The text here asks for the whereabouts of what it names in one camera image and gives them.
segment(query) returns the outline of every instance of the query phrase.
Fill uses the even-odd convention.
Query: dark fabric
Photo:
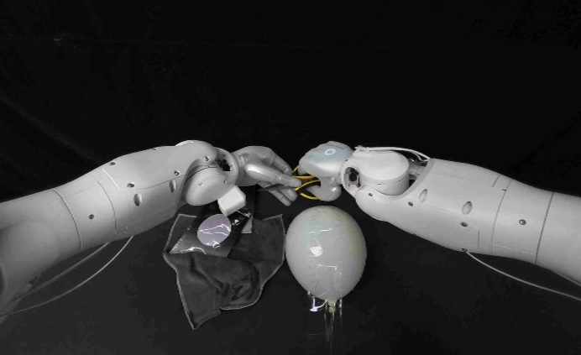
[[[184,206],[179,213],[194,215],[195,208]],[[261,297],[263,286],[284,261],[283,215],[253,219],[253,233],[240,236],[230,257],[204,253],[175,253],[171,250],[182,237],[192,218],[178,217],[163,249],[163,257],[178,273],[178,288],[192,328],[221,314],[253,305]]]

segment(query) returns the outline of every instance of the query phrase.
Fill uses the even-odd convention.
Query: black background
[[[581,196],[580,0],[0,3],[0,200],[186,139],[266,145],[292,164],[329,140],[407,147]],[[319,204],[287,208],[266,194],[258,215],[289,225]],[[375,221],[348,195],[332,205],[368,245],[345,297],[349,352],[581,351],[579,302]],[[192,331],[169,232],[166,222],[140,234],[98,278],[5,322],[2,354],[305,353],[306,292],[287,265],[258,303]],[[581,295],[544,269],[488,261]]]

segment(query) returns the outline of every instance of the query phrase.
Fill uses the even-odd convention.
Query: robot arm
[[[267,147],[230,153],[185,141],[124,155],[77,180],[0,203],[0,313],[38,274],[96,246],[145,232],[185,204],[218,201],[224,215],[245,206],[240,185],[299,186]],[[274,192],[286,205],[295,190]]]
[[[453,250],[517,258],[581,281],[581,198],[473,164],[407,159],[398,150],[358,147],[354,152],[335,142],[312,149],[299,173],[326,179],[312,193],[335,200],[329,186],[338,182],[364,212],[408,233]]]

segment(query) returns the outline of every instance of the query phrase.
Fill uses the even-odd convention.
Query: black cloth
[[[192,215],[185,206],[178,214]],[[254,305],[264,284],[284,261],[283,215],[253,219],[253,233],[241,234],[228,258],[204,253],[171,253],[192,218],[178,216],[163,258],[178,274],[178,289],[194,329],[221,315]]]

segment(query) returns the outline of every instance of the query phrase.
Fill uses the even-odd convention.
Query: white egg
[[[307,292],[329,301],[344,298],[367,266],[367,240],[352,216],[333,206],[305,210],[289,227],[286,255]]]

